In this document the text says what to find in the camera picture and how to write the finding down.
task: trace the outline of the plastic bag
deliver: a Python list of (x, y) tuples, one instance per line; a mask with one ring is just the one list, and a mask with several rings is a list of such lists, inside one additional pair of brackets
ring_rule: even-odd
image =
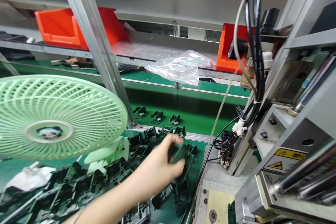
[(197, 86), (199, 67), (213, 69), (216, 67), (216, 63), (212, 59), (189, 50), (178, 58), (164, 58), (147, 65), (145, 69), (167, 80)]

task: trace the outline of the metal rod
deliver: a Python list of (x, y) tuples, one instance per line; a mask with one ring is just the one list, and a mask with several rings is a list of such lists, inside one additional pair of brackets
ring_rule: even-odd
[(330, 188), (336, 182), (336, 167), (314, 178), (308, 184), (298, 189), (298, 196), (301, 199), (309, 200), (317, 194)]
[(333, 187), (332, 189), (328, 190), (321, 197), (321, 200), (325, 205), (328, 206), (336, 205), (336, 187)]
[(68, 0), (78, 25), (101, 74), (105, 87), (118, 95), (128, 112), (127, 128), (136, 128), (133, 110), (116, 64), (95, 0)]
[(286, 192), (301, 179), (331, 160), (334, 155), (336, 155), (336, 140), (332, 139), (317, 151), (309, 154), (305, 160), (293, 166), (273, 185), (274, 189), (281, 194)]
[(312, 80), (309, 82), (308, 86), (303, 91), (302, 95), (300, 96), (297, 105), (294, 107), (294, 111), (300, 113), (307, 102), (310, 100), (312, 95), (318, 90), (321, 84), (325, 81), (325, 79), (329, 76), (331, 71), (336, 66), (336, 56), (331, 57), (329, 60), (328, 57), (326, 58), (326, 63), (320, 67), (318, 72), (314, 75)]

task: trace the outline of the bolt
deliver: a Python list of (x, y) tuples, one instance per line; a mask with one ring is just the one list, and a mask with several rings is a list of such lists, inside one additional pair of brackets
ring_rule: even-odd
[(260, 135), (261, 135), (264, 139), (267, 139), (267, 138), (268, 138), (268, 135), (267, 135), (267, 132), (266, 132), (266, 131), (261, 132)]
[(269, 121), (269, 123), (272, 124), (272, 125), (277, 125), (277, 124), (278, 124), (277, 120), (275, 120), (273, 117), (270, 117), (270, 118), (268, 119), (268, 121)]

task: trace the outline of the orange storage bin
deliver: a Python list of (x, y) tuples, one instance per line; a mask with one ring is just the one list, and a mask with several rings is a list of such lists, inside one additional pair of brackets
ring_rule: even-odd
[[(127, 38), (115, 9), (98, 8), (110, 44)], [(35, 12), (42, 39), (49, 45), (88, 50), (84, 36), (71, 9)]]
[[(225, 72), (235, 72), (238, 62), (237, 60), (229, 59), (228, 53), (233, 39), (233, 30), (235, 25), (233, 24), (223, 24), (222, 34), (220, 35), (219, 50), (217, 56), (217, 65), (216, 70), (225, 71)], [(249, 43), (249, 38), (247, 34), (246, 26), (238, 26), (238, 38), (246, 39)]]

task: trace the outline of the black plastic fixture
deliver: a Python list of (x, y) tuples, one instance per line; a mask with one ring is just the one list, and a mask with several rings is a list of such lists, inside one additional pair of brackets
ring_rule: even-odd
[(267, 9), (261, 20), (260, 33), (264, 35), (274, 35), (274, 26), (280, 10), (278, 8)]
[[(243, 38), (237, 38), (237, 46), (238, 46), (239, 58), (242, 58), (244, 54), (246, 54), (247, 51), (249, 50), (249, 45), (247, 43), (247, 40)], [(233, 48), (233, 40), (232, 40), (230, 48), (229, 48), (229, 53), (227, 54), (227, 57), (230, 60), (233, 60), (233, 59), (236, 60), (236, 54), (234, 51), (235, 50)]]

